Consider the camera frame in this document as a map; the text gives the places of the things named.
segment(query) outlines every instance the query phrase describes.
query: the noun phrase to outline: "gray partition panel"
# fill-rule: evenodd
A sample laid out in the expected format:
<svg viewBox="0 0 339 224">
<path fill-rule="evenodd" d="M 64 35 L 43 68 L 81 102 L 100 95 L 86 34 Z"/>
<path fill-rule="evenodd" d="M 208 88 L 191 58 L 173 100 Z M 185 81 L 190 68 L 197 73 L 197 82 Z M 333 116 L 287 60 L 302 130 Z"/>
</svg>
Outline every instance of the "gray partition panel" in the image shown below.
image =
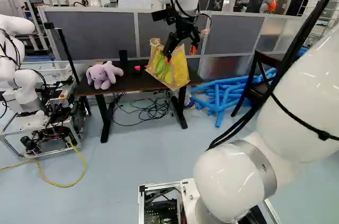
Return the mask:
<svg viewBox="0 0 339 224">
<path fill-rule="evenodd" d="M 151 38 L 161 38 L 161 42 L 165 45 L 170 32 L 175 32 L 175 24 L 167 25 L 165 21 L 154 22 L 150 13 L 138 13 L 139 21 L 139 39 L 140 39 L 140 56 L 148 57 L 150 56 L 150 46 L 149 39 Z M 199 30 L 205 29 L 206 27 L 206 17 L 203 15 L 200 16 L 196 22 Z M 189 55 L 191 48 L 191 40 L 186 39 L 183 41 L 185 44 L 186 55 Z M 203 39 L 201 39 L 197 55 L 201 53 Z"/>
<path fill-rule="evenodd" d="M 187 65 L 192 71 L 198 72 L 200 58 L 187 59 Z"/>
<path fill-rule="evenodd" d="M 133 13 L 125 12 L 46 12 L 48 22 L 63 30 L 74 60 L 119 58 L 125 49 L 136 57 Z M 55 38 L 61 60 L 67 57 Z"/>
<path fill-rule="evenodd" d="M 212 20 L 205 55 L 252 52 L 264 17 L 213 15 Z"/>
<path fill-rule="evenodd" d="M 205 80 L 246 76 L 252 60 L 253 56 L 203 56 L 199 76 Z"/>
</svg>

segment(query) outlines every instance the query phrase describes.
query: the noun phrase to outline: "table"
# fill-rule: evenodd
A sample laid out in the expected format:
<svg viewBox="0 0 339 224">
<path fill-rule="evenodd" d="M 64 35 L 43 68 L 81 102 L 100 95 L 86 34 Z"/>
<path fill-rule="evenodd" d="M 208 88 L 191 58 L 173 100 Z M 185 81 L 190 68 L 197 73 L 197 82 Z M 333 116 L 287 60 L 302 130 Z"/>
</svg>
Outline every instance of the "table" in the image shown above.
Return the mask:
<svg viewBox="0 0 339 224">
<path fill-rule="evenodd" d="M 115 103 L 112 102 L 107 108 L 103 94 L 167 89 L 164 84 L 156 80 L 144 69 L 142 69 L 141 71 L 137 71 L 134 68 L 135 66 L 140 66 L 141 68 L 144 68 L 144 66 L 147 64 L 148 60 L 130 60 L 128 61 L 128 65 L 124 68 L 120 66 L 119 61 L 113 61 L 113 65 L 123 69 L 124 75 L 122 77 L 117 76 L 117 82 L 111 85 L 110 88 L 108 88 L 107 90 L 96 90 L 93 85 L 88 85 L 86 77 L 83 77 L 79 85 L 76 87 L 76 96 L 83 97 L 95 95 L 103 121 L 103 128 L 100 139 L 101 143 L 105 143 L 108 141 L 113 109 L 115 105 Z M 197 85 L 202 83 L 202 79 L 198 76 L 196 72 L 194 72 L 190 68 L 189 75 L 191 80 L 189 82 L 189 85 Z M 172 112 L 177 117 L 182 129 L 187 129 L 188 127 L 185 116 L 183 114 L 185 93 L 186 86 L 180 88 L 178 98 L 176 98 L 175 96 L 171 97 Z"/>
</svg>

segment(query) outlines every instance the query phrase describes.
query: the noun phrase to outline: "orange robot part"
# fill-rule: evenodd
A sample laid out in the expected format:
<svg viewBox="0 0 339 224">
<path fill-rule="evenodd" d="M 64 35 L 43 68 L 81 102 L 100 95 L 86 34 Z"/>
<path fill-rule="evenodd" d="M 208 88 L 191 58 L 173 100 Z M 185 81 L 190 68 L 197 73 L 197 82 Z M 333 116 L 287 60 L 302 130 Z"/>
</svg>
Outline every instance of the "orange robot part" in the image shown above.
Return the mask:
<svg viewBox="0 0 339 224">
<path fill-rule="evenodd" d="M 276 3 L 275 0 L 271 0 L 269 3 L 269 7 L 267 8 L 267 12 L 274 11 L 276 8 Z"/>
</svg>

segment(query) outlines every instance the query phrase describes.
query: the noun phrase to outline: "plush toy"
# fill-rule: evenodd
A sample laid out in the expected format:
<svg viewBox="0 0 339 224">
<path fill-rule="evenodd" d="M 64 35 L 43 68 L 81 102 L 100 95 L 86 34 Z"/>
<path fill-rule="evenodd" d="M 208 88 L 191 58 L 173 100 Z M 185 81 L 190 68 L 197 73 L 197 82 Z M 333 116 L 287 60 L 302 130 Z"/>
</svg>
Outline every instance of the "plush toy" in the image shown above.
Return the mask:
<svg viewBox="0 0 339 224">
<path fill-rule="evenodd" d="M 112 65 L 111 61 L 105 64 L 96 64 L 86 71 L 88 84 L 91 85 L 94 82 L 95 89 L 106 90 L 110 88 L 111 84 L 116 83 L 115 75 L 122 76 L 122 69 Z"/>
</svg>

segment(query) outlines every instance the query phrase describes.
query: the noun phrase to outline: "table leg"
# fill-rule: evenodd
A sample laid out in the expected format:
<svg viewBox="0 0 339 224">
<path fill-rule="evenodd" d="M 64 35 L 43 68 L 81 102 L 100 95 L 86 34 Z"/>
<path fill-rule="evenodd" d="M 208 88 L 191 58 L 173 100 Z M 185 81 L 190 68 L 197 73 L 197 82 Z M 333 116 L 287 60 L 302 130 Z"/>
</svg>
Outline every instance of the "table leg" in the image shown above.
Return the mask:
<svg viewBox="0 0 339 224">
<path fill-rule="evenodd" d="M 103 121 L 100 142 L 106 143 L 108 141 L 108 136 L 110 133 L 110 126 L 111 126 L 111 121 L 112 121 L 112 110 L 114 108 L 114 102 L 112 102 L 109 105 L 109 108 L 107 109 L 104 95 L 102 94 L 96 95 L 95 98 L 99 106 L 101 118 Z"/>
<path fill-rule="evenodd" d="M 87 97 L 86 96 L 82 96 L 82 97 L 80 97 L 80 99 L 81 99 L 81 102 L 85 105 L 85 107 L 86 107 L 86 109 L 88 111 L 88 114 L 92 115 L 90 104 L 88 103 Z"/>
<path fill-rule="evenodd" d="M 186 86 L 183 86 L 179 89 L 179 99 L 175 96 L 171 97 L 171 103 L 173 107 L 173 111 L 175 112 L 178 122 L 180 123 L 181 128 L 187 129 L 188 125 L 184 116 L 184 103 L 185 103 L 185 95 L 186 95 Z"/>
</svg>

